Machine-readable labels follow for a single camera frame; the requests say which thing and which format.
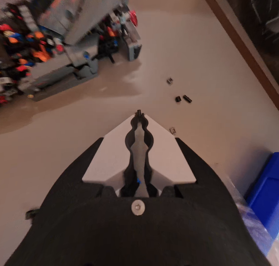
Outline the grey lego car model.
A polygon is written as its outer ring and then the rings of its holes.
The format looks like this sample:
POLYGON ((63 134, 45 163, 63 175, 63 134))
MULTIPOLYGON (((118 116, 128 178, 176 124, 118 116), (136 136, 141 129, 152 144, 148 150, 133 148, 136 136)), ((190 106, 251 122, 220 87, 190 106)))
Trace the grey lego car model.
POLYGON ((0 103, 16 94, 38 102, 98 75, 99 60, 142 44, 128 0, 22 0, 1 9, 0 103))

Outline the blue plastic bin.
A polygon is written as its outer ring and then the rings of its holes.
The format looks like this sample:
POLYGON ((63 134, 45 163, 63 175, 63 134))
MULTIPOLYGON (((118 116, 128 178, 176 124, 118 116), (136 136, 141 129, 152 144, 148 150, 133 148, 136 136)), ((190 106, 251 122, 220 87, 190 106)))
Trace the blue plastic bin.
POLYGON ((256 179, 246 202, 272 240, 279 233, 279 153, 273 153, 256 179))

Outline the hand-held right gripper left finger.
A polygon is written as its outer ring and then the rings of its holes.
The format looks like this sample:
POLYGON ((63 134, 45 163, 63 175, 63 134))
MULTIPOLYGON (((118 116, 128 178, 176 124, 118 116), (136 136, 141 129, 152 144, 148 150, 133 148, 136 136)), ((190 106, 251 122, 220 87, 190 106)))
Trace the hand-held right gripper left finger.
POLYGON ((111 186, 122 197, 133 197, 139 187, 131 150, 140 115, 132 115, 107 133, 82 181, 111 186))

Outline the clear plastic bag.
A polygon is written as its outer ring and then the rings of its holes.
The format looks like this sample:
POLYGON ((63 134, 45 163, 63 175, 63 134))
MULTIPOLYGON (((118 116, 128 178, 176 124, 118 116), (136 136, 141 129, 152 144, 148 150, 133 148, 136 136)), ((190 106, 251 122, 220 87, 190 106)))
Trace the clear plastic bag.
POLYGON ((253 210, 248 206, 247 202, 240 194, 240 192, 233 185, 230 178, 226 175, 222 175, 222 182, 225 184, 230 195, 232 196, 238 211, 242 217, 242 220, 254 242, 257 244, 258 248, 269 260, 270 264, 273 266, 279 265, 279 240, 278 236, 273 239, 268 233, 267 229, 260 222, 259 218, 253 212, 253 210))

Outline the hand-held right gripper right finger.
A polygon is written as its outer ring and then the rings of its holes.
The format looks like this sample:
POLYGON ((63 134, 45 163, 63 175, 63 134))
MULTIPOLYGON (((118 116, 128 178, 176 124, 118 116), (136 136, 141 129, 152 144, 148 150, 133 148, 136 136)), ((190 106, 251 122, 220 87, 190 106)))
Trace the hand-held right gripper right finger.
POLYGON ((144 181, 149 197, 157 197, 167 186, 196 182, 175 137, 148 115, 142 115, 144 143, 147 146, 144 181))

